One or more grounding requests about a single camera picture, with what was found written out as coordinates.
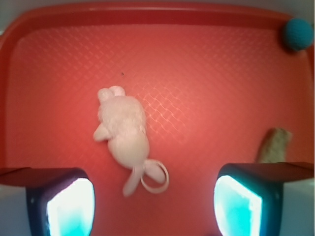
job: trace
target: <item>blue ball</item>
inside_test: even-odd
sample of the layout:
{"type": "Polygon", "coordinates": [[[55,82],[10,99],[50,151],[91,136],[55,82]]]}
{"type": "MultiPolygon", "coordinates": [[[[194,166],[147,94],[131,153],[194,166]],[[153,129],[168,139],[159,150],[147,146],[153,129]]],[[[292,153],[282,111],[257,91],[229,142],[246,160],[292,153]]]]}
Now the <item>blue ball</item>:
{"type": "Polygon", "coordinates": [[[311,46],[314,30],[307,21],[294,18],[286,24],[283,39],[289,48],[300,51],[311,46]]]}

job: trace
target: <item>cyan light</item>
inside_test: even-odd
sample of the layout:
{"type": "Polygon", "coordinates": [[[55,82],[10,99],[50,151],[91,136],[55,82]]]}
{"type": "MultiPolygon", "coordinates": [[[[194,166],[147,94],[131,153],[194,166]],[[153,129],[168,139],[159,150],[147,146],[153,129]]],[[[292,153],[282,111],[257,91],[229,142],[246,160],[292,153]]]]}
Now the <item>cyan light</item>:
{"type": "Polygon", "coordinates": [[[262,198],[231,176],[221,176],[215,186],[214,208],[223,236],[258,236],[262,198]]]}
{"type": "Polygon", "coordinates": [[[93,184],[79,178],[47,204],[51,236],[88,236],[95,210],[93,184]]]}

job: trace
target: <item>small brown object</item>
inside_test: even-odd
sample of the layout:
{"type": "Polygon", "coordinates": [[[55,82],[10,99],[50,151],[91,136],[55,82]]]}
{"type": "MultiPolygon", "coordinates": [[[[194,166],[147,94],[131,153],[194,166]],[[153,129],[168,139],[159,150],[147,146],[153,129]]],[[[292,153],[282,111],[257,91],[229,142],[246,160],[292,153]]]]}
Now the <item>small brown object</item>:
{"type": "Polygon", "coordinates": [[[292,133],[282,128],[271,129],[263,140],[258,154],[259,163],[285,162],[286,147],[292,133]]]}

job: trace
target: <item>orange plastic tray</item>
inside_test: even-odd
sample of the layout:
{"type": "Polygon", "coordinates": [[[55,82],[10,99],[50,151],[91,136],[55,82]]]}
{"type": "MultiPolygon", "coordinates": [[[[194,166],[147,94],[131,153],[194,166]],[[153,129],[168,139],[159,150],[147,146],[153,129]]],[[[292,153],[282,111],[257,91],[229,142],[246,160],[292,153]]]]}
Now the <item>orange plastic tray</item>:
{"type": "Polygon", "coordinates": [[[253,162],[267,130],[314,162],[314,49],[281,42],[290,16],[195,3],[84,3],[30,11],[0,40],[0,167],[81,167],[96,192],[92,235],[218,235],[213,188],[253,162]],[[150,158],[169,189],[125,199],[130,170],[93,141],[97,91],[143,104],[150,158]]]}

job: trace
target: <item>white wall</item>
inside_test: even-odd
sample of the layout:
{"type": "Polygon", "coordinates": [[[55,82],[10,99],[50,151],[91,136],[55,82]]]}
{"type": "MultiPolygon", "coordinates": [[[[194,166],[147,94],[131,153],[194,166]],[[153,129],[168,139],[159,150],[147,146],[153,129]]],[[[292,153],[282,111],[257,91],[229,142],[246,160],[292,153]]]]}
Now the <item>white wall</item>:
{"type": "MultiPolygon", "coordinates": [[[[0,0],[0,34],[21,13],[42,6],[95,0],[0,0]]],[[[244,5],[284,12],[314,23],[314,0],[185,0],[244,5]]]]}

